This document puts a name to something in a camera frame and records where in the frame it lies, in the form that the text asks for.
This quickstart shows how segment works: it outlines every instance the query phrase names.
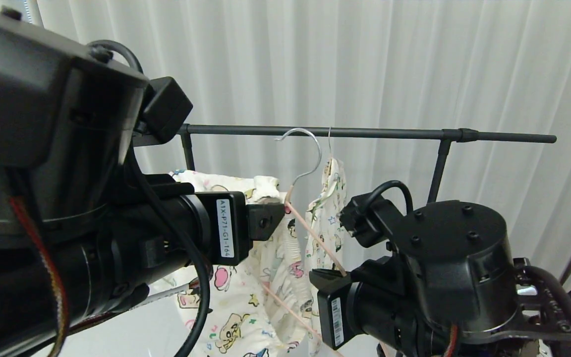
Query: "black metal rod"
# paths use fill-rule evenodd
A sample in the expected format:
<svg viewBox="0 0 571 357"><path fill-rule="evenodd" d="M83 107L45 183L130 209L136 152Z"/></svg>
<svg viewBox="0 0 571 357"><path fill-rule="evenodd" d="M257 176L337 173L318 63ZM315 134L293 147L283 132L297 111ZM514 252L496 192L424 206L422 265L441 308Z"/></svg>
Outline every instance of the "black metal rod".
<svg viewBox="0 0 571 357"><path fill-rule="evenodd" d="M435 170L433 170L433 178L431 179L431 188L429 189L429 197L426 203L435 202L438 198L438 191L440 190L440 183L442 183L442 175L444 174L444 165L446 165L446 158L449 156L451 149L450 140L441 140L440 148L438 149L438 158L435 161Z"/></svg>
<svg viewBox="0 0 571 357"><path fill-rule="evenodd" d="M260 125L199 125L184 124L179 133L213 134L213 135L283 135L296 126L260 126ZM317 136L327 136L327 127L304 127ZM510 141L510 142L540 142L553 143L557 141L554 135L519 134L519 133L483 133L474 131L476 140ZM292 133L294 136L305 136L304 133ZM462 140L462 129L378 129L378 128L332 128L332 137L349 138L396 138L396 139L427 139L452 141Z"/></svg>
<svg viewBox="0 0 571 357"><path fill-rule="evenodd" d="M193 143L191 142L191 134L188 131L179 134L182 140L182 149L184 149L184 160L186 168L195 171L195 158L193 158Z"/></svg>

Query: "white curtain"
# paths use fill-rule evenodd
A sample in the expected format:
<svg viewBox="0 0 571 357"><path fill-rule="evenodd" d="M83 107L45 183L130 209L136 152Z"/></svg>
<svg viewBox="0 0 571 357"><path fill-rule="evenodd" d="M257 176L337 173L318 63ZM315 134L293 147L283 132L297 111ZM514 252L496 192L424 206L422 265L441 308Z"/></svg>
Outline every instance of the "white curtain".
<svg viewBox="0 0 571 357"><path fill-rule="evenodd" d="M191 124L458 128L550 133L556 144L453 144L439 199L490 206L515 257L559 276L571 259L571 1L38 0L43 25L114 39L149 77L170 75ZM322 140L327 156L327 140ZM313 164L306 138L193 136L197 169L285 185ZM334 138L352 195L399 179L426 201L437 142ZM176 138L138 152L148 172L184 167ZM320 192L321 172L294 201ZM401 195L388 194L402 207ZM353 268L378 257L355 242Z"/></svg>

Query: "white fabric with cartoon print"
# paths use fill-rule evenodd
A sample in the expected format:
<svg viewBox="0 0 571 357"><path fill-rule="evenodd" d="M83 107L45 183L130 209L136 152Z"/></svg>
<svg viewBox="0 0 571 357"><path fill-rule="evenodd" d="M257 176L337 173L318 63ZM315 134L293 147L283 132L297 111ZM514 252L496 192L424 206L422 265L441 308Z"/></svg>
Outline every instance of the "white fabric with cartoon print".
<svg viewBox="0 0 571 357"><path fill-rule="evenodd" d="M279 193L279 181L274 177L242 179L190 170L170 174L175 181L192 183L196 192L245 192L246 203L283 201L285 196ZM244 262L236 267L215 266L213 269L211 311L191 352L192 357L278 357L299 346L306 330L261 287L266 285L288 307L309 318L311 293L304 278L294 217L290 212L286 211L268 241L254 242ZM168 290L196 279L195 269L187 267L155 282L154 288ZM177 310L188 328L194 323L199 301L199 289L177 295Z"/></svg>
<svg viewBox="0 0 571 357"><path fill-rule="evenodd" d="M337 217L337 214L345 206L347 198L343 163L334 158L327 161L321 183L323 185L321 194L308 206L305 220L342 263L343 251L341 248L344 239L349 237L345 229L340 226ZM305 250L305 267L306 275L310 273L311 269L336 269L326 251L310 235L308 235L308 245ZM311 291L312 296L315 297L319 290L311 286ZM308 309L311 310L312 328L320 334L319 304L315 298ZM321 344L322 341L310 334L308 348L311 356L319 353Z"/></svg>

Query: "barcode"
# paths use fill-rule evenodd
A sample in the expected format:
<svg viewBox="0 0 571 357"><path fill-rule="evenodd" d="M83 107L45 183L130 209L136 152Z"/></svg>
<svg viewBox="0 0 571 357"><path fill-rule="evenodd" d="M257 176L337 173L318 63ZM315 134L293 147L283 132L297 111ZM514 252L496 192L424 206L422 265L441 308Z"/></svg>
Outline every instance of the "barcode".
<svg viewBox="0 0 571 357"><path fill-rule="evenodd" d="M334 344L340 346L345 338L343 336L343 313L341 312L341 298L332 300L332 321L334 325Z"/></svg>

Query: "white label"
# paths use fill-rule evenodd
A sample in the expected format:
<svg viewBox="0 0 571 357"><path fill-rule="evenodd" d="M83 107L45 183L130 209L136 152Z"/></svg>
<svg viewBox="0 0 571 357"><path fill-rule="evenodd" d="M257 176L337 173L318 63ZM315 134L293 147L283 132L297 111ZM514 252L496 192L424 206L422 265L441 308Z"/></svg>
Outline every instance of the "white label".
<svg viewBox="0 0 571 357"><path fill-rule="evenodd" d="M220 226L220 252L222 258L234 258L233 229L230 221L230 201L228 199L217 200L217 223Z"/></svg>
<svg viewBox="0 0 571 357"><path fill-rule="evenodd" d="M340 346L345 341L343 336L343 313L341 312L341 298L332 300L332 321L334 325L334 344Z"/></svg>

